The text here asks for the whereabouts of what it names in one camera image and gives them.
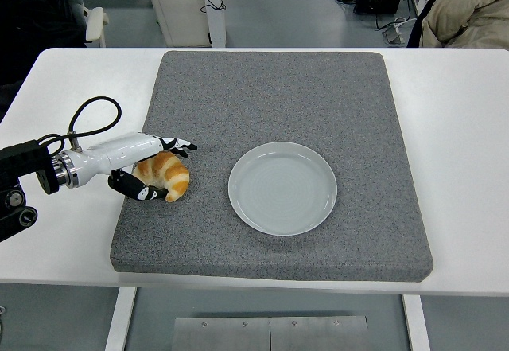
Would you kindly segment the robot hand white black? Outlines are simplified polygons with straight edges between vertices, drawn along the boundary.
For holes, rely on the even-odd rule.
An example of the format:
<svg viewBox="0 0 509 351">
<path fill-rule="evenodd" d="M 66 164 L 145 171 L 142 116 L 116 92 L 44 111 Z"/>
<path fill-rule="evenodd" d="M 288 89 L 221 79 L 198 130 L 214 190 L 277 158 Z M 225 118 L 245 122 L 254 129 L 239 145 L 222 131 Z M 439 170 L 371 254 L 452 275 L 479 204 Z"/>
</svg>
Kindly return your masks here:
<svg viewBox="0 0 509 351">
<path fill-rule="evenodd" d="M 184 139 L 134 132 L 86 150 L 66 150 L 59 157 L 69 189 L 103 174 L 110 188 L 133 200 L 174 202 L 184 195 L 190 181 L 189 171 L 178 158 L 187 158 L 196 149 Z"/>
</svg>

